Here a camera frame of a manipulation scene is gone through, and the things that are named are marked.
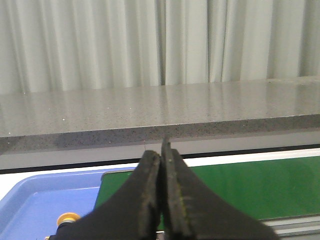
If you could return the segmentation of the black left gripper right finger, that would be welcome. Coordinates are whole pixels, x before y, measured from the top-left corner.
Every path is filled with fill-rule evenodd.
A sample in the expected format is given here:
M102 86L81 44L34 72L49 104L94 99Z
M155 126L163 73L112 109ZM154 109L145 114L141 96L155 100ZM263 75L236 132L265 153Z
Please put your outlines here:
M169 240L277 240L274 230L213 192L171 147L161 145L161 197Z

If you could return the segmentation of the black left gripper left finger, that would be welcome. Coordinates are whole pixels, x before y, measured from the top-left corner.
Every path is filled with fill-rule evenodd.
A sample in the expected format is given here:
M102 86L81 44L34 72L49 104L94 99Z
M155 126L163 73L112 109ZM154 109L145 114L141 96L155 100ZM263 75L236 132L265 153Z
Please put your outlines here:
M154 240L160 223L160 156L146 150L124 184L102 205L61 227L57 240Z

